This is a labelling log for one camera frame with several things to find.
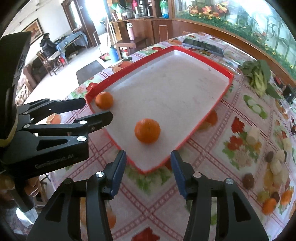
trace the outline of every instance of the table with blue cloth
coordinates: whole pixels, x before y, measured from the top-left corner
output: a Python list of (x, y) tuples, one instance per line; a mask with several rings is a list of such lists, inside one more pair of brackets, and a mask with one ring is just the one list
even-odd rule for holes
[(65, 59), (67, 64), (69, 61), (66, 58), (66, 49), (73, 43), (75, 45), (85, 46), (85, 48), (88, 46), (87, 37), (82, 31), (78, 31), (77, 33), (65, 37), (65, 39), (56, 46), (56, 49), (61, 53), (61, 56)]

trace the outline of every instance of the framed painting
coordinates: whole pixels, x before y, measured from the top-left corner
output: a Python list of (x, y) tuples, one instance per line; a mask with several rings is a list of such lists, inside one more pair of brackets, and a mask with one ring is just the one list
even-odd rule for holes
[(30, 44), (34, 43), (44, 34), (38, 18), (25, 27), (22, 32), (32, 32)]

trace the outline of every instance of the floral tablecloth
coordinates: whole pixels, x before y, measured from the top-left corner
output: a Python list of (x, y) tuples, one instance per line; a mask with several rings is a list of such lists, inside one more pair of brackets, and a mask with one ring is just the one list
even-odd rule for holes
[[(224, 58), (182, 46), (184, 38), (214, 44), (224, 51)], [(242, 189), (258, 214), (270, 240), (285, 227), (295, 210), (296, 195), (287, 206), (277, 204), (271, 215), (261, 212), (262, 203), (257, 195), (263, 190), (283, 193), (285, 189), (294, 192), (296, 182), (296, 139), (291, 134), (291, 117), (296, 119), (288, 104), (265, 95), (260, 98), (250, 88), (247, 79), (238, 66), (253, 58), (232, 45), (205, 33), (195, 33), (170, 39), (143, 49), (122, 62), (104, 69), (87, 80), (72, 92), (67, 99), (84, 97), (87, 91), (108, 76), (125, 66), (171, 45), (179, 45), (196, 51), (213, 61), (220, 63), (234, 73), (233, 84), (227, 94), (215, 107), (209, 118), (179, 150), (184, 161), (189, 162), (196, 171), (208, 178), (224, 180), (232, 178)], [(88, 106), (78, 111), (64, 113), (63, 123), (91, 114)], [(259, 141), (255, 145), (246, 142), (247, 132), (251, 126), (260, 129)], [(269, 151), (283, 149), (284, 138), (290, 138), (293, 149), (287, 155), (285, 163), (289, 171), (290, 182), (276, 187), (270, 178), (269, 164), (265, 156)], [(57, 187), (65, 178), (74, 181), (89, 178), (97, 171), (103, 170), (106, 163), (112, 162), (118, 149), (102, 130), (89, 135), (89, 159), (71, 167), (52, 173), (54, 186)], [(252, 173), (255, 186), (246, 190), (242, 177)], [(147, 175), (137, 172), (133, 166), (127, 166), (120, 190), (114, 200), (110, 201), (113, 215), (112, 235), (114, 240), (183, 240), (189, 218), (190, 204), (179, 194), (175, 178), (169, 163)], [(215, 239), (216, 202), (212, 201), (212, 218), (209, 240)]]

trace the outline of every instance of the door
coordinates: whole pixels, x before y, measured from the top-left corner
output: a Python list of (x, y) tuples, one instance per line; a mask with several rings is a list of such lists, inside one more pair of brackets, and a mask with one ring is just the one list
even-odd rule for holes
[(75, 5), (78, 11), (78, 14), (81, 19), (82, 26), (85, 30), (85, 34), (87, 35), (88, 39), (90, 40), (91, 46), (97, 46), (96, 40), (94, 38), (93, 33), (96, 31), (96, 28), (94, 26), (93, 21), (91, 20), (87, 8), (86, 8), (86, 0), (74, 0)]

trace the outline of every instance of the pink thermos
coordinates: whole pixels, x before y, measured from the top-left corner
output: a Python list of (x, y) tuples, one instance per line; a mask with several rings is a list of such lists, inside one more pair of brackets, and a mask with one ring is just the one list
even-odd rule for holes
[(133, 35), (133, 25), (131, 23), (127, 23), (126, 27), (128, 29), (128, 36), (130, 37), (130, 40), (135, 40), (135, 36)]

